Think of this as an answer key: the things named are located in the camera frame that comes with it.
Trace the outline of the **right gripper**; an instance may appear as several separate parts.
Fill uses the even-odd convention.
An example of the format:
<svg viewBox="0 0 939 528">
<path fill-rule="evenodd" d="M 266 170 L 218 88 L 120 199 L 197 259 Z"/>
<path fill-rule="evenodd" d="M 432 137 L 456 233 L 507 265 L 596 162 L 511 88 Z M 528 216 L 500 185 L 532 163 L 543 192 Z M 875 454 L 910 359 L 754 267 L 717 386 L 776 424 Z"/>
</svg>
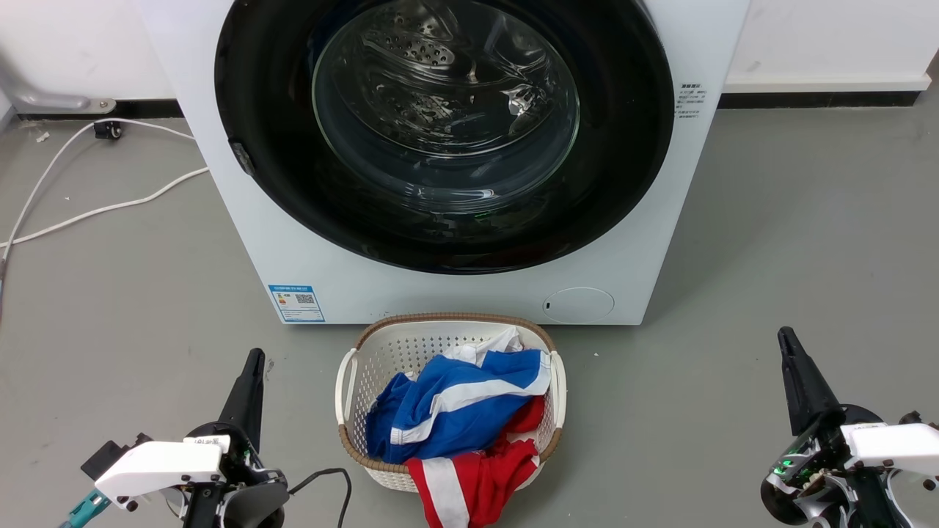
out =
<svg viewBox="0 0 939 528">
<path fill-rule="evenodd" d="M 779 328 L 778 345 L 794 441 L 761 482 L 766 511 L 797 527 L 901 526 L 889 491 L 894 463 L 862 461 L 855 440 L 889 423 L 842 405 L 792 327 Z"/>
</svg>

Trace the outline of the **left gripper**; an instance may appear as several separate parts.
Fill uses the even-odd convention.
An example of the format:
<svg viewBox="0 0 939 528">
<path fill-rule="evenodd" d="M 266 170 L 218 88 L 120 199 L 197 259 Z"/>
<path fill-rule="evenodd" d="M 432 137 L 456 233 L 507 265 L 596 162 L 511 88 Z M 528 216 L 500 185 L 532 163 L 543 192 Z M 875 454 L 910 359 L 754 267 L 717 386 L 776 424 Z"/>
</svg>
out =
<svg viewBox="0 0 939 528">
<path fill-rule="evenodd" d="M 282 527 L 289 499 L 284 472 L 262 464 L 264 374 L 267 357 L 250 350 L 225 401 L 220 422 L 195 428 L 190 437 L 226 436 L 228 451 L 201 481 L 191 479 L 182 511 L 184 527 Z"/>
</svg>

